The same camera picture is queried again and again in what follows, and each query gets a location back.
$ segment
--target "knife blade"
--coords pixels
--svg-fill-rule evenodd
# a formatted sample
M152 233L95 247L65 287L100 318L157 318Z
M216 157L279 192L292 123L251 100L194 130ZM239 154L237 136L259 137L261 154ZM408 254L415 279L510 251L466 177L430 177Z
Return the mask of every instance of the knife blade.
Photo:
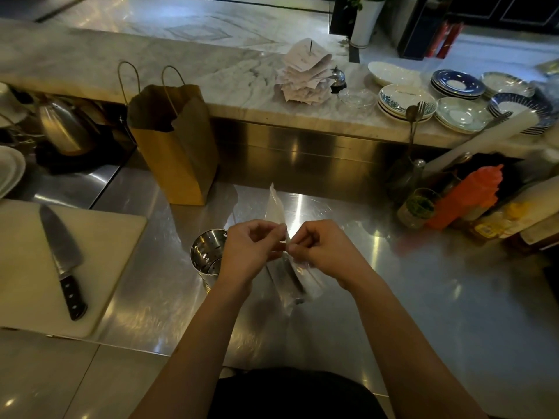
M70 319L77 321L87 310L87 304L82 299L78 281L72 275L72 269L83 262L82 254L64 223L50 207L41 204L39 216L52 259L56 265Z

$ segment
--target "red bottle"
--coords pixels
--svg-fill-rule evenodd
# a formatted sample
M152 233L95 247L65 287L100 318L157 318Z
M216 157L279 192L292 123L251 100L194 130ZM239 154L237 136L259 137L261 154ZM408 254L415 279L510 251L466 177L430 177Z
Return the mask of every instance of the red bottle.
M473 207L495 195L503 174L499 166L484 166L472 172L435 205L435 216L427 222L432 229L445 229Z

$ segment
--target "metal kettle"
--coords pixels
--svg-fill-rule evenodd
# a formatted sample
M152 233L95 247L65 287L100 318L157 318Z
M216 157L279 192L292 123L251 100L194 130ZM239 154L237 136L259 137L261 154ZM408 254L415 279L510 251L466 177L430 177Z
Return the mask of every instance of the metal kettle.
M81 110L60 98L39 102L37 116L45 137L65 156L79 156L97 145L100 135L95 123Z

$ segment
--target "stainless steel counter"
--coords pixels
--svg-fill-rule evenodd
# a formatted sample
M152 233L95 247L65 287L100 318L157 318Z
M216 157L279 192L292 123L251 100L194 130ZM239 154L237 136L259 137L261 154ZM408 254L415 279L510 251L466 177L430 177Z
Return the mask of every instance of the stainless steel counter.
M388 282L442 360L491 415L559 411L559 307L538 257L509 258L457 232L409 232L376 194L367 204L279 193L293 233L332 218ZM194 238L262 218L268 191L216 182L205 207L169 205L133 156L95 210L149 218L91 341L170 355L205 297L190 264ZM324 295L287 316L264 270L235 324L225 365L327 370L386 394L351 296L325 277Z

